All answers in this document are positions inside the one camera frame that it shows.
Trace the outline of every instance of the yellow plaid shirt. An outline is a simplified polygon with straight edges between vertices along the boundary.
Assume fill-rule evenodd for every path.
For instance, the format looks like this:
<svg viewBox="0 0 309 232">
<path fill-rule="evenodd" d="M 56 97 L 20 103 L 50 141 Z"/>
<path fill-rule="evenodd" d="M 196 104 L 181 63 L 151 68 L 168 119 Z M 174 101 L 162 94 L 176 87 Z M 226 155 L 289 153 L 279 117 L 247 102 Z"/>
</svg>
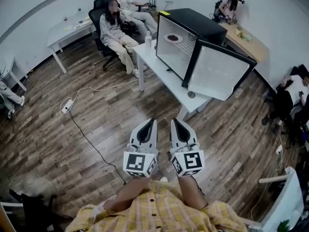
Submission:
<svg viewBox="0 0 309 232">
<path fill-rule="evenodd" d="M 150 190 L 139 195 L 130 208 L 114 213 L 98 206 L 80 209 L 66 232 L 246 232 L 234 210 L 215 201 L 198 211 L 184 205 L 182 196 L 167 183 L 152 181 Z"/>
</svg>

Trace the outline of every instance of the floor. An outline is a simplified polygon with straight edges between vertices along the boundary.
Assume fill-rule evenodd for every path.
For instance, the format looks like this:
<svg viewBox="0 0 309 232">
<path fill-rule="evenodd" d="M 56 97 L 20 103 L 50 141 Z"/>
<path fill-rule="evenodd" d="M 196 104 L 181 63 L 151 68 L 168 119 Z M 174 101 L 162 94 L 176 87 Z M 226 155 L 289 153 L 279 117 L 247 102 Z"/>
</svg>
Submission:
<svg viewBox="0 0 309 232">
<path fill-rule="evenodd" d="M 134 80 L 115 59 L 107 72 L 105 58 L 98 54 L 91 38 L 86 38 L 58 54 L 68 73 L 63 74 L 51 58 L 25 81 L 26 103 L 16 107 L 14 124 L 0 117 L 0 196 L 12 201 L 11 188 L 28 195 L 57 195 L 57 210 L 75 216 L 80 207 L 99 204 L 115 194 L 123 182 L 113 167 L 107 165 L 82 136 L 70 115 L 61 116 L 61 102 L 75 97 L 80 88 L 95 89 Z M 122 171 L 123 151 L 131 131 L 141 122 L 155 117 L 158 121 L 159 166 L 154 179 L 166 176 L 177 184 L 166 152 L 170 149 L 169 123 L 181 106 L 154 75 L 146 80 L 146 90 L 139 92 L 138 82 L 108 91 L 80 92 L 72 115 L 87 138 L 106 161 Z M 269 111 L 262 94 L 265 84 L 251 73 L 227 101 L 212 100 L 206 109 L 187 123 L 196 133 L 205 154 L 205 170 L 196 179 L 209 201 L 230 204 L 244 218 L 259 199 L 264 185 L 261 177 L 275 176 L 280 157 L 275 150 L 280 138 L 274 136 L 261 119 Z M 287 138 L 282 137 L 283 148 Z M 295 167 L 299 150 L 284 151 L 282 170 Z M 265 195 L 253 210 L 260 219 L 271 202 Z"/>
</svg>

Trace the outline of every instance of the plastic bottle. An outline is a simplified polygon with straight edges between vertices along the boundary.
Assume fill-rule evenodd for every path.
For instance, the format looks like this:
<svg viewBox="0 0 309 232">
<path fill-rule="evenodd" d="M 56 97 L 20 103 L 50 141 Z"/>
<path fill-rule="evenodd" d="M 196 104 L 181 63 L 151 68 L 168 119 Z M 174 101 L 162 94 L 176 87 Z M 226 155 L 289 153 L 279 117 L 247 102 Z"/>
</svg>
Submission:
<svg viewBox="0 0 309 232">
<path fill-rule="evenodd" d="M 151 42 L 152 42 L 152 37 L 150 34 L 150 31 L 147 31 L 147 35 L 145 36 L 145 48 L 146 49 L 151 49 Z"/>
</svg>

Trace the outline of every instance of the power strip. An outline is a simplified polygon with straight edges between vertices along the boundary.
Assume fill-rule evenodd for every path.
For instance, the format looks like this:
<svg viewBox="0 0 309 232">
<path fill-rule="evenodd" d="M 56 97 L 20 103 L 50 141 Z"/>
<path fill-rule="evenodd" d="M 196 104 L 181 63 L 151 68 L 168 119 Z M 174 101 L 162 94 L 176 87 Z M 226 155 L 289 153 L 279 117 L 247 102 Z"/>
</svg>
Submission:
<svg viewBox="0 0 309 232">
<path fill-rule="evenodd" d="M 68 102 L 62 108 L 61 112 L 63 114 L 67 114 L 72 106 L 73 106 L 73 101 L 72 101 L 72 99 L 69 99 Z"/>
</svg>

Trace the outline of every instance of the hand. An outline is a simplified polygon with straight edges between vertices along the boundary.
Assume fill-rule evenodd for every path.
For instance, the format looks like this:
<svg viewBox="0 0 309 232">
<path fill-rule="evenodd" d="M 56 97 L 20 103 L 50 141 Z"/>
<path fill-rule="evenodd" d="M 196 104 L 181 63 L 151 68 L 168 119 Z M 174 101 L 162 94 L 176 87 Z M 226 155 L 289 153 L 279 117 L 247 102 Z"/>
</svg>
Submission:
<svg viewBox="0 0 309 232">
<path fill-rule="evenodd" d="M 286 86 L 286 83 L 287 83 L 287 81 L 286 80 L 284 80 L 282 83 L 281 83 L 281 87 L 285 87 Z"/>
</svg>

